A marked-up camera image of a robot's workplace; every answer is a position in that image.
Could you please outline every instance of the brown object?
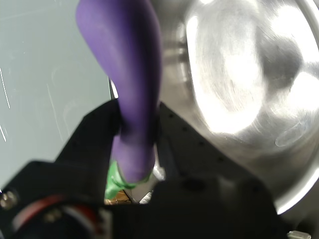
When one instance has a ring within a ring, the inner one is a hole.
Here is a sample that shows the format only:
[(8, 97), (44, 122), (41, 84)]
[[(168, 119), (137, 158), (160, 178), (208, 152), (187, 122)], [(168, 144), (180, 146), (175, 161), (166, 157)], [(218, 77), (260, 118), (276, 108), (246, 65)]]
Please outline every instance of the brown object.
[(120, 191), (117, 193), (116, 197), (113, 199), (105, 199), (104, 203), (106, 205), (116, 205), (116, 204), (131, 204), (131, 200), (125, 194), (124, 191)]

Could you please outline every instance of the gray wall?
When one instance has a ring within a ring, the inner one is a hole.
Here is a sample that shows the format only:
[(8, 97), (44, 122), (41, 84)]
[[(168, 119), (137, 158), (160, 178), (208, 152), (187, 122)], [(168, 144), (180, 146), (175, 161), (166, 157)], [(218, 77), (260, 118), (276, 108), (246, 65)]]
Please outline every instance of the gray wall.
[(75, 22), (78, 0), (0, 0), (0, 187), (53, 160), (81, 118), (110, 99)]

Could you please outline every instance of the green object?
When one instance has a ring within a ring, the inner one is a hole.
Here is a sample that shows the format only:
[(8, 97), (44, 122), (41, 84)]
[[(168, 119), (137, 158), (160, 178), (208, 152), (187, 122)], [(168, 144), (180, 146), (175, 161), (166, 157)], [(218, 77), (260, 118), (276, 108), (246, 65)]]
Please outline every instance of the green object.
[(150, 178), (150, 175), (151, 174), (149, 174), (145, 179), (138, 183), (127, 183), (119, 172), (117, 161), (111, 162), (105, 189), (105, 199), (112, 199), (121, 190), (133, 189), (139, 184), (147, 182)]

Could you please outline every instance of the stainless steel bowl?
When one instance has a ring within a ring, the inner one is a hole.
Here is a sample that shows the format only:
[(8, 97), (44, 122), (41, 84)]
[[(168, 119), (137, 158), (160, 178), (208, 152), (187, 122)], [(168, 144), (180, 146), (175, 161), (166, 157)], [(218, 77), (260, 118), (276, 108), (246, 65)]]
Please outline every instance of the stainless steel bowl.
[(153, 0), (161, 100), (258, 176), (278, 213), (319, 178), (319, 11), (312, 0)]

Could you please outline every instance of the purple object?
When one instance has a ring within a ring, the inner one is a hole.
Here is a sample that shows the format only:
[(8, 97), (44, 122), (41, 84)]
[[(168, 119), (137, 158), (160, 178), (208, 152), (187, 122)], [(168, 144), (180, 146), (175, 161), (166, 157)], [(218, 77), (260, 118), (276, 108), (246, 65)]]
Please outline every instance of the purple object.
[(154, 123), (161, 79), (160, 27), (148, 0), (80, 0), (79, 29), (113, 80), (123, 118), (113, 143), (126, 182), (137, 183), (154, 166)]

